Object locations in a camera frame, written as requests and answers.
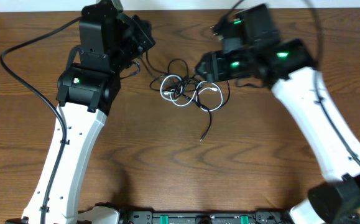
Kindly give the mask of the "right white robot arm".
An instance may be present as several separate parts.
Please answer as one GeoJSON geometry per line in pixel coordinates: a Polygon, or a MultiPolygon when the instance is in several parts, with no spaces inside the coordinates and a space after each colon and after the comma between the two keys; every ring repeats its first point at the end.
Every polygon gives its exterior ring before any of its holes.
{"type": "Polygon", "coordinates": [[[360,142],[337,109],[299,39],[204,54],[195,67],[210,83],[257,78],[285,106],[309,143],[323,183],[288,211],[290,223],[350,223],[360,208],[360,142]]]}

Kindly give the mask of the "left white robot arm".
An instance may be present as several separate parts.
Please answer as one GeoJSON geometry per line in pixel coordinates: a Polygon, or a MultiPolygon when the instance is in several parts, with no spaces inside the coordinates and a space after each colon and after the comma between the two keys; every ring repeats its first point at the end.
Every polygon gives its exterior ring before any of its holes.
{"type": "Polygon", "coordinates": [[[53,138],[35,192],[16,223],[122,223],[104,203],[78,209],[96,139],[121,87],[121,72],[155,40],[150,22],[124,13],[120,1],[98,1],[76,19],[80,44],[71,49],[57,87],[53,138]]]}

